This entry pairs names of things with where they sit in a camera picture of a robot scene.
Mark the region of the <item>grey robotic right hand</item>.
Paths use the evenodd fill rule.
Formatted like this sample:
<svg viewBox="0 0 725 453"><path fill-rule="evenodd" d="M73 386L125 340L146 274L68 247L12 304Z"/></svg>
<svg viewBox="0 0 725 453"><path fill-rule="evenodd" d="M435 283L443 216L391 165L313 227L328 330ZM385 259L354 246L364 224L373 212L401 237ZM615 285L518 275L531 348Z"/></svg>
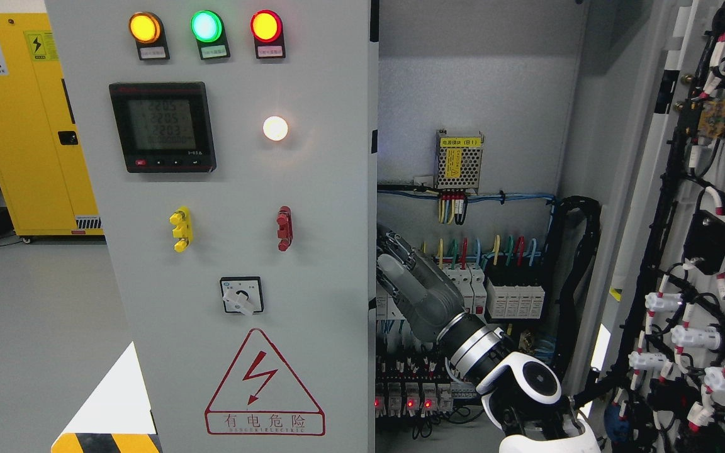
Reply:
<svg viewBox="0 0 725 453"><path fill-rule="evenodd" d="M421 342L435 342L455 316L463 296L440 267L402 235L377 224L375 278L391 295Z"/></svg>

